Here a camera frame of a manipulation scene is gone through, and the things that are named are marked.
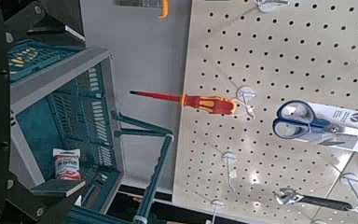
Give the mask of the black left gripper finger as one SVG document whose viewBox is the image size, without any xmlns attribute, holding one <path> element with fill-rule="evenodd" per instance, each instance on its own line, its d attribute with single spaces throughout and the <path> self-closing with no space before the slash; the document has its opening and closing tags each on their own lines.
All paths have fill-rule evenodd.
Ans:
<svg viewBox="0 0 358 224">
<path fill-rule="evenodd" d="M 51 179 L 32 189 L 17 182 L 7 191 L 6 224 L 62 224 L 85 181 Z"/>
<path fill-rule="evenodd" d="M 21 39 L 85 42 L 80 0 L 3 0 L 4 21 L 15 19 Z"/>
</svg>

